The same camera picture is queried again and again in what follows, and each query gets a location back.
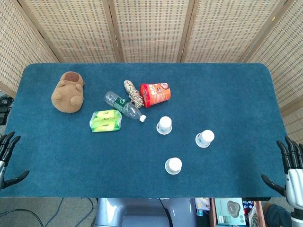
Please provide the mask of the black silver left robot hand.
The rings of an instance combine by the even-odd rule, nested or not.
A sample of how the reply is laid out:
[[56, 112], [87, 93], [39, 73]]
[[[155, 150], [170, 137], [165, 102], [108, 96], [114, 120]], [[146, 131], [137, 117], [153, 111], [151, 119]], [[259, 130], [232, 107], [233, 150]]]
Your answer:
[[9, 164], [10, 158], [12, 156], [13, 150], [15, 148], [15, 145], [21, 139], [21, 136], [16, 136], [15, 138], [13, 138], [14, 135], [15, 132], [13, 131], [10, 132], [9, 134], [5, 134], [1, 136], [0, 138], [0, 189], [1, 190], [21, 182], [30, 173], [29, 170], [26, 170], [18, 177], [5, 180], [5, 172]]

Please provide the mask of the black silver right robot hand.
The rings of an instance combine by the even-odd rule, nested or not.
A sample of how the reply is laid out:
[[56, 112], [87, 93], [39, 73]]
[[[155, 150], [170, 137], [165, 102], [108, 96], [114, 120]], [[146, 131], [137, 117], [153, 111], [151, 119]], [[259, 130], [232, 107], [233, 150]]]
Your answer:
[[263, 182], [274, 191], [287, 198], [291, 207], [296, 210], [303, 209], [303, 145], [297, 144], [288, 136], [285, 137], [287, 146], [281, 141], [276, 143], [280, 148], [285, 173], [285, 187], [277, 185], [262, 174]]

